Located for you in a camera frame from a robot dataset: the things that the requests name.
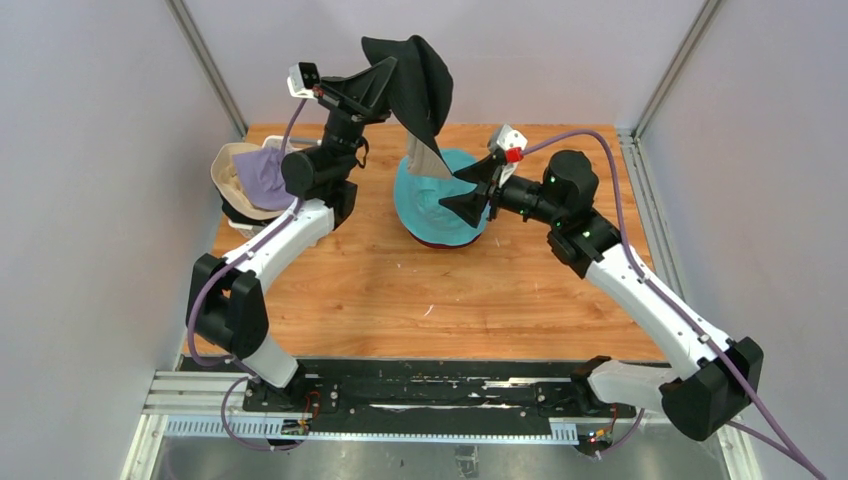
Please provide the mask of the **beige bucket hat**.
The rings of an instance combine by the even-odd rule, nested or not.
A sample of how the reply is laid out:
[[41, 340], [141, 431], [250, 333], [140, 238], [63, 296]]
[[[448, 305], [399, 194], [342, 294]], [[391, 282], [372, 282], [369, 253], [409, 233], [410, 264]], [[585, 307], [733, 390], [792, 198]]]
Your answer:
[[388, 58], [396, 60], [387, 94], [392, 113], [407, 132], [407, 172], [449, 179], [451, 170], [436, 141], [453, 98], [454, 82], [448, 66], [420, 35], [406, 40], [364, 37], [361, 46], [372, 65]]

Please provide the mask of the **teal bucket hat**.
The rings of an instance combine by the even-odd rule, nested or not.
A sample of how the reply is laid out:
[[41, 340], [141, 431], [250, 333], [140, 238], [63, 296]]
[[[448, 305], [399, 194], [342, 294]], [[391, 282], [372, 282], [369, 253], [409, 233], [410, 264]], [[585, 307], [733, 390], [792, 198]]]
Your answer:
[[404, 228], [428, 242], [461, 243], [481, 235], [482, 223], [472, 228], [439, 204], [445, 197], [469, 192], [470, 187], [453, 177], [441, 179], [412, 175], [405, 156], [395, 176], [393, 200], [397, 216]]

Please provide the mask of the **maroon bucket hat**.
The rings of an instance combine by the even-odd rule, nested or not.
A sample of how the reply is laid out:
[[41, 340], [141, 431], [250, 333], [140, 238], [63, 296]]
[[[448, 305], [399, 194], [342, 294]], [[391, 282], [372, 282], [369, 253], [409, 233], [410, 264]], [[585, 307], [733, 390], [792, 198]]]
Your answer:
[[481, 235], [476, 235], [476, 236], [472, 237], [470, 240], [465, 241], [465, 242], [461, 242], [461, 243], [445, 243], [445, 242], [428, 242], [428, 241], [425, 241], [425, 240], [421, 239], [420, 237], [412, 234], [411, 232], [409, 232], [409, 234], [410, 234], [411, 238], [414, 239], [417, 243], [423, 245], [424, 247], [434, 249], [434, 250], [456, 250], [456, 249], [466, 248], [466, 247], [469, 247], [472, 244], [474, 244], [481, 236]]

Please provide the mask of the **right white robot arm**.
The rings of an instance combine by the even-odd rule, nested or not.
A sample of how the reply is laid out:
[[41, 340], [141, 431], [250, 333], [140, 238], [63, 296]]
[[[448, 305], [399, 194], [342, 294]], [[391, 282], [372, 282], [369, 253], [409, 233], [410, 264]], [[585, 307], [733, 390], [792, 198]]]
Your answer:
[[732, 374], [758, 386], [763, 351], [751, 338], [739, 341], [681, 304], [626, 245], [621, 232], [593, 206], [599, 179], [579, 151], [555, 153], [541, 181], [504, 174], [509, 152], [498, 150], [454, 173], [469, 192], [441, 199], [443, 207], [477, 226], [499, 210], [548, 226], [554, 256], [613, 299], [665, 355], [666, 368], [597, 356], [571, 375], [571, 400], [595, 417], [610, 404], [664, 414], [686, 437], [703, 441], [751, 403]]

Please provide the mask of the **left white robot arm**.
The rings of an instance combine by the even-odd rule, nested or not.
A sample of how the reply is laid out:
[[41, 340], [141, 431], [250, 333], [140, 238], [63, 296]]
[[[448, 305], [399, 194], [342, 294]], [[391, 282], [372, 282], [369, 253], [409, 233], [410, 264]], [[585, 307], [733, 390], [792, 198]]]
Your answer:
[[313, 63], [292, 67], [293, 96], [316, 100], [328, 118], [315, 146], [286, 153], [280, 170], [293, 204], [260, 233], [224, 257], [195, 262], [186, 326], [189, 350], [195, 338], [222, 348], [225, 359], [269, 385], [268, 400], [283, 413], [298, 411], [306, 386], [298, 361], [276, 341], [264, 295], [306, 249], [329, 235], [352, 213], [357, 186], [349, 175], [365, 161], [366, 126], [391, 115], [388, 89], [398, 60], [389, 56], [347, 78], [320, 76]]

